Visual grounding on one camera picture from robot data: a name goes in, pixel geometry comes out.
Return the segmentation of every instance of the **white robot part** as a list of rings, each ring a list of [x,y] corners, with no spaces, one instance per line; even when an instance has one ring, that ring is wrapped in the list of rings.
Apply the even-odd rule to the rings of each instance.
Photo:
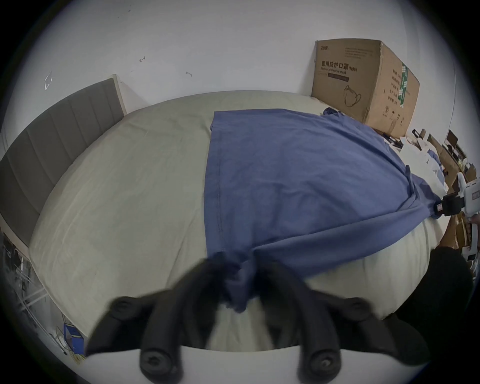
[[[462,208],[466,218],[470,218],[480,212],[480,179],[473,180],[469,183],[465,181],[463,173],[458,173],[458,195],[465,201]],[[478,228],[477,224],[472,224],[472,242],[469,247],[463,247],[462,255],[465,260],[472,259],[477,254],[478,249]]]

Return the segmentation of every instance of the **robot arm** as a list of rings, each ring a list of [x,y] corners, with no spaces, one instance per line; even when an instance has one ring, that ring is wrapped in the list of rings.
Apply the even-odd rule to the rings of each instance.
[[[480,212],[480,179],[469,183],[465,181],[463,173],[458,173],[458,193],[451,193],[444,197],[435,208],[439,215],[451,216],[463,211],[467,219],[472,218]],[[462,255],[465,260],[475,259],[479,245],[478,224],[472,222],[472,242],[469,247],[463,247]]]

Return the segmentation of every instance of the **black object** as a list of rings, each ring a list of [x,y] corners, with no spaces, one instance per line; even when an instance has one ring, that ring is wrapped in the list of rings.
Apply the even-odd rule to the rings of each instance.
[[[457,349],[451,343],[462,330],[472,291],[472,275],[461,250],[438,247],[430,252],[425,276],[395,314],[422,335],[432,358],[452,355]]]
[[[398,320],[396,328],[378,320],[363,299],[341,299],[317,292],[290,269],[275,261],[257,261],[256,294],[264,306],[275,348],[300,345],[298,377],[303,383],[327,383],[341,368],[340,348],[384,353],[405,364],[430,358],[413,331],[410,345],[420,354],[404,356],[393,335],[412,335]],[[153,383],[178,383],[182,378],[180,346],[205,348],[224,298],[226,271],[208,259],[190,270],[171,290],[141,298],[121,297],[98,323],[86,356],[140,349],[140,369]]]
[[[463,207],[465,207],[465,199],[458,196],[458,192],[453,192],[435,205],[434,212],[437,216],[453,216],[459,214]]]

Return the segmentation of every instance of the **bed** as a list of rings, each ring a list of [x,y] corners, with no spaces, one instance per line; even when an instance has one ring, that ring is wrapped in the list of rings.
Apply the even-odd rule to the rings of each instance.
[[[91,334],[113,298],[170,287],[206,257],[203,192],[213,114],[263,108],[319,115],[327,105],[267,91],[187,96],[109,119],[111,128],[100,130],[72,159],[24,243],[45,289],[83,334]],[[402,160],[430,184],[429,170],[414,156]],[[307,283],[342,297],[364,297],[385,317],[425,274],[447,223],[428,218],[390,247]],[[262,315],[255,299],[241,314],[221,305],[208,348],[271,349]]]

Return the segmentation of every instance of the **white wall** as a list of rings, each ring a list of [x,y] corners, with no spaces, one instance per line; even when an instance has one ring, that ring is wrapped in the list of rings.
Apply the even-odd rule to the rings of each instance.
[[[402,0],[78,0],[26,61],[6,111],[0,157],[45,109],[113,73],[127,111],[223,90],[309,95],[315,41],[341,37],[383,40],[420,81],[411,127],[446,136],[453,100],[461,98],[452,56]]]
[[[455,59],[455,108],[450,129],[458,137],[458,145],[470,163],[480,171],[480,120],[475,94],[460,63]]]

